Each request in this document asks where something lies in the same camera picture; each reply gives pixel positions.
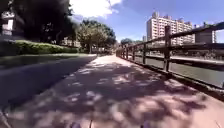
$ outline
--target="sky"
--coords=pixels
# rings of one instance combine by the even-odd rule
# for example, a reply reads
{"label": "sky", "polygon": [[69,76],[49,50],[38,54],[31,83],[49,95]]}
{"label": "sky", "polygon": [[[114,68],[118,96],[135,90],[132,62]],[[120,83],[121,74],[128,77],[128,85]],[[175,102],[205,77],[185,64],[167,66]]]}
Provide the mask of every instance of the sky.
{"label": "sky", "polygon": [[[73,19],[94,19],[110,26],[117,40],[142,40],[146,22],[154,11],[172,19],[183,18],[192,24],[224,21],[223,0],[70,0]],[[224,42],[224,31],[217,32],[218,42]]]}

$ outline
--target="white cloud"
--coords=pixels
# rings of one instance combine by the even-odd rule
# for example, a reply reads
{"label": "white cloud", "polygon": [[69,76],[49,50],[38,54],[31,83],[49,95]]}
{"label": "white cloud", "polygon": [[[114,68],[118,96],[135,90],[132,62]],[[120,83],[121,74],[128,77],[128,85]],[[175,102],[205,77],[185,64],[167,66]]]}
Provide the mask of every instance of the white cloud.
{"label": "white cloud", "polygon": [[122,0],[70,0],[71,8],[75,15],[88,17],[104,17],[118,13],[112,7],[120,4]]}

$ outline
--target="apartment building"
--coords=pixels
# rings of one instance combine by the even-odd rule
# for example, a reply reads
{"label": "apartment building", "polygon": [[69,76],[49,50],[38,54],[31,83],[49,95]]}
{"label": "apartment building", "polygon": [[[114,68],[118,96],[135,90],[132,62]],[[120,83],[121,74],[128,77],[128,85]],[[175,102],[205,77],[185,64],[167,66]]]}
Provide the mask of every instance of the apartment building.
{"label": "apartment building", "polygon": [[[184,22],[182,18],[172,20],[171,16],[166,15],[161,17],[158,12],[154,12],[152,17],[147,21],[147,40],[165,36],[165,26],[167,25],[171,26],[172,34],[191,30],[193,28],[191,22]],[[172,39],[172,44],[174,45],[193,42],[194,35]]]}
{"label": "apartment building", "polygon": [[204,32],[200,32],[195,34],[195,43],[217,43],[216,41],[216,31],[204,31]]}

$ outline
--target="bush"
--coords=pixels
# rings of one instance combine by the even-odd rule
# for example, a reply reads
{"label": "bush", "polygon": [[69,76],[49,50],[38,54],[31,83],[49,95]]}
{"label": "bush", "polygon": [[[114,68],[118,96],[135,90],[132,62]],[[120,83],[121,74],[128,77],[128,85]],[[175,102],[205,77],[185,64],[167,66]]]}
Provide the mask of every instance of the bush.
{"label": "bush", "polygon": [[15,42],[1,42],[0,56],[22,54],[54,54],[54,53],[77,53],[77,48],[69,48],[47,43],[35,43],[19,40]]}

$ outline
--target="paved walkway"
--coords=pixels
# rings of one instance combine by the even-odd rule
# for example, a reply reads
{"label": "paved walkway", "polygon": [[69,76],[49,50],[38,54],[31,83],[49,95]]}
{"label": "paved walkway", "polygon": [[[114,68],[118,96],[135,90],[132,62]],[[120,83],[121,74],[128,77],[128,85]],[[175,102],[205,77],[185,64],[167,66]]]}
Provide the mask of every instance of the paved walkway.
{"label": "paved walkway", "polygon": [[224,103],[158,73],[100,57],[9,114],[14,128],[224,128]]}

